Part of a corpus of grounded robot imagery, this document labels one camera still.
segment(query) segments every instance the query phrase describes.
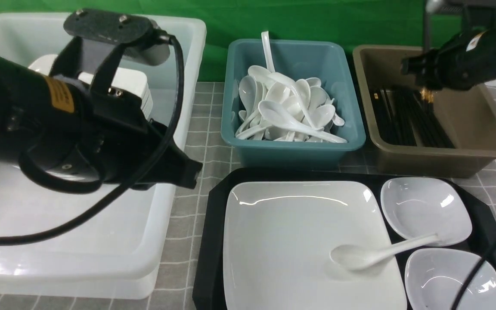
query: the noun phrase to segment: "robotic arm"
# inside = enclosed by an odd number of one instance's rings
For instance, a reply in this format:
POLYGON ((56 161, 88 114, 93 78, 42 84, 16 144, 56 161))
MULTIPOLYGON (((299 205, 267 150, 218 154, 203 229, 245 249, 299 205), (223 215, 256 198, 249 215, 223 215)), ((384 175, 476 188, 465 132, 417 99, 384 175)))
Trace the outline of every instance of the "robotic arm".
POLYGON ((57 237, 87 222, 126 190, 155 183, 194 188, 202 164, 173 140, 183 103, 184 59, 177 38, 141 16, 83 9, 64 25, 73 37, 49 76, 0 57, 0 162, 18 165, 34 183, 58 192, 88 194, 119 184, 94 206, 48 231, 0 237, 25 245, 57 237), (146 121, 141 98, 114 90, 122 57, 159 65, 175 50, 176 102, 169 126, 146 121), (91 84, 82 73, 93 75, 91 84), (65 180, 55 174, 83 177, 65 180))
POLYGON ((424 53, 404 59, 403 74, 414 74, 417 86, 428 90, 469 90, 496 79, 496 0, 429 0, 425 10, 425 16, 460 14, 462 32, 441 48, 427 50, 425 18, 424 53))

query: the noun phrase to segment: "pile of spoons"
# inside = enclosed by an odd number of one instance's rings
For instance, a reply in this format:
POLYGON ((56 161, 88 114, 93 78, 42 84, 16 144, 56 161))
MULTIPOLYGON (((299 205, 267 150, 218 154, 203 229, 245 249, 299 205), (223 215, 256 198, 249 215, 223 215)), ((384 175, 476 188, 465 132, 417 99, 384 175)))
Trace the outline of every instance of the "pile of spoons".
POLYGON ((237 139, 347 143, 330 133, 332 126, 345 121, 336 114, 336 100, 321 88, 316 77, 293 79, 274 72, 269 33, 262 33, 267 68, 252 65, 239 83, 245 110, 238 116, 242 124, 237 139))

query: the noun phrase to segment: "black tray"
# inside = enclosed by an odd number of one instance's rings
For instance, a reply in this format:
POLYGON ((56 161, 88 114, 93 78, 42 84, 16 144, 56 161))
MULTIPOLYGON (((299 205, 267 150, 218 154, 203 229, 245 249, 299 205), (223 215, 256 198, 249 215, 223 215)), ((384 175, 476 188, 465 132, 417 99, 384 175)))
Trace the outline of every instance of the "black tray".
MULTIPOLYGON (((378 205, 380 205, 382 185, 393 178, 396 177, 391 175, 291 171, 273 168, 243 168, 233 171, 209 193, 195 283, 192 291, 192 298, 197 310, 227 309, 223 290, 223 228, 227 199, 234 186, 254 181, 356 181, 370 188, 378 201, 378 205)), ((496 239, 496 221, 490 207, 451 181, 443 181, 453 186, 459 194, 468 210, 473 227, 472 234, 466 241, 446 248, 470 251, 481 256, 496 239)), ((392 243, 405 240, 389 227, 386 219, 384 219, 384 222, 392 243)), ((405 264, 413 251, 396 255, 402 275, 405 274, 405 264)), ((496 251, 492 259, 488 261, 496 269, 496 251)), ((407 308, 412 310, 408 300, 407 305, 407 308)))

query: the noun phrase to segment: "brown plastic bin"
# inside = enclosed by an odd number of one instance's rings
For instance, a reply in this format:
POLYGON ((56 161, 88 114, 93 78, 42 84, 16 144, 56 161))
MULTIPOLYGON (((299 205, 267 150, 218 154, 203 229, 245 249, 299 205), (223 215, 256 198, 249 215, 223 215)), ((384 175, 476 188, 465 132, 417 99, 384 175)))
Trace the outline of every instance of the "brown plastic bin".
POLYGON ((496 159, 496 104, 485 85, 434 93, 435 116, 455 149, 391 145, 378 132, 369 89, 417 89, 413 76, 401 75, 400 65, 401 59, 421 52, 420 47, 386 45, 361 45, 353 51, 370 140, 378 147, 378 171, 468 178, 496 159))

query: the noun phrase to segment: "teal plastic bin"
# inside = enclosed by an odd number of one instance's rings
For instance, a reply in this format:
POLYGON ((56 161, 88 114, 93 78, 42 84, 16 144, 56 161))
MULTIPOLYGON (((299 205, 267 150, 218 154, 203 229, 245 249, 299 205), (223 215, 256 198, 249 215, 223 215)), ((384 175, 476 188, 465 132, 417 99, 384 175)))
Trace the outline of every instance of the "teal plastic bin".
POLYGON ((337 113, 346 125, 332 132, 348 143, 286 143, 235 138, 240 126, 238 111, 244 109, 239 97, 239 82, 251 65, 265 67, 262 42, 257 39, 237 40, 229 45, 223 118, 223 140, 235 147, 246 167, 291 167, 311 170, 333 170, 347 152, 360 149, 366 140, 365 129, 350 68, 342 47, 329 42, 272 40, 275 70, 298 80, 318 77, 323 88, 338 100, 337 113))

